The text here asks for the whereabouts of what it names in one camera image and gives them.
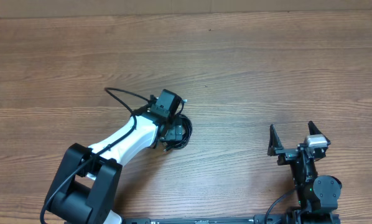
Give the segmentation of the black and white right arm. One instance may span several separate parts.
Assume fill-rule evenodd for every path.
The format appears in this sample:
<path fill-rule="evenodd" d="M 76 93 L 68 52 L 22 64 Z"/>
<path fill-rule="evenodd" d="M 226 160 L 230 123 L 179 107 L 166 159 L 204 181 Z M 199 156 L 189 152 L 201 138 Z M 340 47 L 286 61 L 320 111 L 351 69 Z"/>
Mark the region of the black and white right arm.
<path fill-rule="evenodd" d="M 327 138 L 312 122 L 308 122 L 309 135 L 304 142 L 295 149 L 286 149 L 275 130 L 274 125 L 269 127 L 269 145 L 267 154 L 277 157 L 279 166 L 289 165 L 292 171 L 294 188 L 280 196 L 268 208 L 264 216 L 264 223 L 328 223 L 337 224 L 341 220 L 333 211 L 338 208 L 338 199 L 341 195 L 342 183 L 331 175 L 318 175 L 315 162 L 326 156 L 331 145 Z M 280 217 L 271 215 L 272 209 L 283 199 L 297 194 L 297 207 L 287 209 Z"/>

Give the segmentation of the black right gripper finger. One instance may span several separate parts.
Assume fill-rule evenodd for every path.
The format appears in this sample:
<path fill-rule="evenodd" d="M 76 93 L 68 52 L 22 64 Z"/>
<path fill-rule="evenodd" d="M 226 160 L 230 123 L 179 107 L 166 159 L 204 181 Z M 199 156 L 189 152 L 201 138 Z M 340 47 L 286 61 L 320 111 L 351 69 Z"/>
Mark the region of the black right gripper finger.
<path fill-rule="evenodd" d="M 313 121 L 308 122 L 308 128 L 310 135 L 322 134 L 322 132 L 318 129 L 318 127 L 316 127 Z"/>
<path fill-rule="evenodd" d="M 271 124 L 269 127 L 269 135 L 270 137 L 267 154 L 269 156 L 276 156 L 281 150 L 283 150 L 283 146 L 273 124 Z"/>

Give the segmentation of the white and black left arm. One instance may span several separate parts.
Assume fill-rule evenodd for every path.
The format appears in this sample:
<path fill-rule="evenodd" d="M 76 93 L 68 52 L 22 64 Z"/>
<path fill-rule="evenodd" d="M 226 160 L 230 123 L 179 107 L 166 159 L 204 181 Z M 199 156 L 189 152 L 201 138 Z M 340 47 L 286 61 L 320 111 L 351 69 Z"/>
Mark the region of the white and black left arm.
<path fill-rule="evenodd" d="M 141 150 L 159 141 L 176 148 L 182 142 L 184 100 L 162 90 L 146 105 L 130 110 L 129 121 L 108 138 L 88 147 L 72 144 L 66 151 L 40 212 L 67 223 L 124 223 L 113 211 L 114 196 L 123 167 Z"/>

